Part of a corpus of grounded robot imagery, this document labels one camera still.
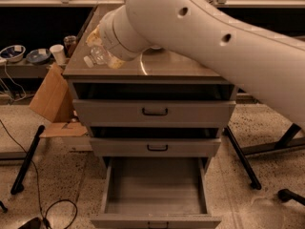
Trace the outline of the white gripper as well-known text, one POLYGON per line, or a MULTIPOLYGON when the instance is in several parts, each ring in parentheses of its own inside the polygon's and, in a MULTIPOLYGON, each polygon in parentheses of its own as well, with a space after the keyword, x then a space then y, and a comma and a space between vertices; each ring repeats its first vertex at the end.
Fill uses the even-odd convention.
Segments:
POLYGON ((88 35, 86 44, 89 47, 103 45, 114 55, 108 62, 111 69, 121 68, 125 61, 135 59, 152 45, 132 27, 126 6, 106 13, 100 20, 99 27, 88 35))

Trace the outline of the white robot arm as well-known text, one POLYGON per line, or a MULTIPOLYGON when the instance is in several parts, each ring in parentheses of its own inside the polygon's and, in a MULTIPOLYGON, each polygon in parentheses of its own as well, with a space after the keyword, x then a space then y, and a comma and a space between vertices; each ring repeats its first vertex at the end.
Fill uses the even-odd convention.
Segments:
POLYGON ((305 44, 223 13, 205 0, 125 0, 87 38, 130 61, 158 46, 212 69, 305 128, 305 44))

